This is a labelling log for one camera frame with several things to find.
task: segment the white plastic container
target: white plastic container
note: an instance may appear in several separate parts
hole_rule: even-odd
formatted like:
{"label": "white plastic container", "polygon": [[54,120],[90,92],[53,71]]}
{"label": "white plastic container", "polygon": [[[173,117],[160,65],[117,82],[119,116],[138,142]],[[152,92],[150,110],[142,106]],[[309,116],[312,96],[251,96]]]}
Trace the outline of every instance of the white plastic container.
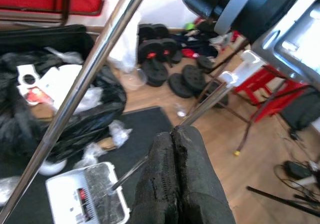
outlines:
{"label": "white plastic container", "polygon": [[130,217],[115,167],[98,163],[72,170],[46,181],[55,224],[125,224]]}

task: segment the black weight plate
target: black weight plate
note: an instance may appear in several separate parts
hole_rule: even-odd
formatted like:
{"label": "black weight plate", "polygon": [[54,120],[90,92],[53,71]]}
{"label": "black weight plate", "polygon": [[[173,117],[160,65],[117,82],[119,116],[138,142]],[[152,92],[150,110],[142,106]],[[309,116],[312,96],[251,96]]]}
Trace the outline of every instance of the black weight plate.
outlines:
{"label": "black weight plate", "polygon": [[176,54],[178,46],[176,41],[172,38],[163,38],[160,40],[160,42],[164,48],[164,51],[163,54],[159,57],[159,60],[161,60],[162,62],[166,62],[167,57],[171,59]]}
{"label": "black weight plate", "polygon": [[156,32],[155,35],[157,38],[159,39],[170,38],[169,30],[165,25],[158,23],[158,24],[154,24],[152,27]]}
{"label": "black weight plate", "polygon": [[188,89],[185,84],[184,80],[182,78],[182,74],[180,73],[174,73],[169,77],[168,80],[169,87],[175,93],[177,96],[181,98],[191,98],[193,97],[193,92]]}
{"label": "black weight plate", "polygon": [[182,70],[182,76],[185,85],[193,92],[201,92],[206,86],[202,71],[193,65],[186,65]]}
{"label": "black weight plate", "polygon": [[175,55],[171,58],[171,61],[172,61],[172,63],[175,63],[175,64],[180,63],[182,60],[182,57],[183,57],[183,55],[182,55],[181,50],[178,50],[175,53]]}
{"label": "black weight plate", "polygon": [[196,63],[205,73],[210,73],[213,63],[205,56],[201,55],[196,59]]}
{"label": "black weight plate", "polygon": [[159,40],[151,39],[139,45],[138,62],[143,63],[150,53],[155,53],[157,58],[163,55],[163,45]]}
{"label": "black weight plate", "polygon": [[146,60],[141,69],[148,78],[147,83],[155,87],[163,85],[169,75],[166,67],[155,59]]}
{"label": "black weight plate", "polygon": [[139,25],[139,44],[146,40],[156,39],[156,33],[153,25],[151,24],[140,24]]}
{"label": "black weight plate", "polygon": [[[220,86],[220,83],[218,81],[215,81],[211,84],[211,86],[209,87],[208,91],[206,92],[206,94],[204,95],[204,97],[201,99],[200,102],[203,102],[208,96],[209,94],[212,94],[218,87]],[[226,95],[225,97],[223,97],[220,102],[225,105],[228,106],[229,104],[229,96]],[[220,104],[216,104],[214,106],[215,108],[224,108],[223,106],[221,106]]]}

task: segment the silver metal part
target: silver metal part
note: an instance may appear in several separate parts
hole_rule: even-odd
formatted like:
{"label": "silver metal part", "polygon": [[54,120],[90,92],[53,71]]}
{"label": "silver metal part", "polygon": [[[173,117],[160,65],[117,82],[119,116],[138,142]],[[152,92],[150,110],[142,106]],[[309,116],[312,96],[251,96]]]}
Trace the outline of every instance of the silver metal part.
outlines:
{"label": "silver metal part", "polygon": [[144,156],[140,161],[138,161],[126,174],[124,174],[112,187],[114,191],[120,187],[132,174],[138,171],[148,160],[148,155]]}
{"label": "silver metal part", "polygon": [[320,89],[319,30],[320,0],[297,0],[252,50],[284,75]]}
{"label": "silver metal part", "polygon": [[230,0],[216,22],[214,27],[215,32],[220,35],[226,34],[248,1]]}
{"label": "silver metal part", "polygon": [[190,115],[188,115],[180,125],[192,125],[204,112],[216,105],[233,89],[233,86],[227,87],[227,83],[222,83],[208,98],[205,99]]}
{"label": "silver metal part", "polygon": [[128,0],[129,3],[127,6],[124,6],[125,1],[126,0],[119,0],[109,20],[104,26],[104,29],[85,61],[80,74],[22,174],[16,189],[1,211],[0,224],[5,223],[28,189],[38,173],[40,165],[49,155],[66,123],[84,96],[84,93],[95,78],[99,69],[104,65],[107,56],[142,2],[142,0]]}

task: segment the black power adapter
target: black power adapter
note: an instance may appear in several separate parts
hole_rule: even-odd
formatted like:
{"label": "black power adapter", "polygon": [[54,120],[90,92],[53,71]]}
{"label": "black power adapter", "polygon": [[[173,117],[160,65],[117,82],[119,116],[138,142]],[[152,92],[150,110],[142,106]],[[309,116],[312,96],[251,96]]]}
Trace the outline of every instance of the black power adapter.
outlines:
{"label": "black power adapter", "polygon": [[296,180],[307,178],[312,175],[311,171],[307,167],[292,161],[285,161],[283,168],[288,177]]}

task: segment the chrome bar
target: chrome bar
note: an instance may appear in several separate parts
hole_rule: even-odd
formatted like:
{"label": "chrome bar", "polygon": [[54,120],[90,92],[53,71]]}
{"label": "chrome bar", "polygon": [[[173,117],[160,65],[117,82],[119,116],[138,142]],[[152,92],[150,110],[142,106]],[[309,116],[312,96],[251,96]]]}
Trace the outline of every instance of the chrome bar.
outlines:
{"label": "chrome bar", "polygon": [[124,174],[112,187],[112,191],[115,191],[118,187],[120,187],[132,174],[138,171],[148,160],[148,155],[144,156],[141,160],[139,160],[126,174]]}
{"label": "chrome bar", "polygon": [[126,0],[119,0],[111,17],[104,26],[104,29],[86,59],[80,74],[76,78],[61,108],[51,122],[38,148],[22,174],[16,189],[1,211],[0,224],[5,223],[21,197],[28,189],[29,185],[38,173],[39,167],[48,157],[66,123],[84,96],[84,93],[94,80],[97,72],[104,65],[107,56],[110,54],[126,25],[142,2],[142,0],[129,0],[129,3],[125,7],[125,1]]}
{"label": "chrome bar", "polygon": [[208,98],[205,99],[190,115],[186,116],[180,125],[191,125],[204,112],[216,105],[227,93],[233,89],[233,86],[227,87],[226,83],[222,83]]}

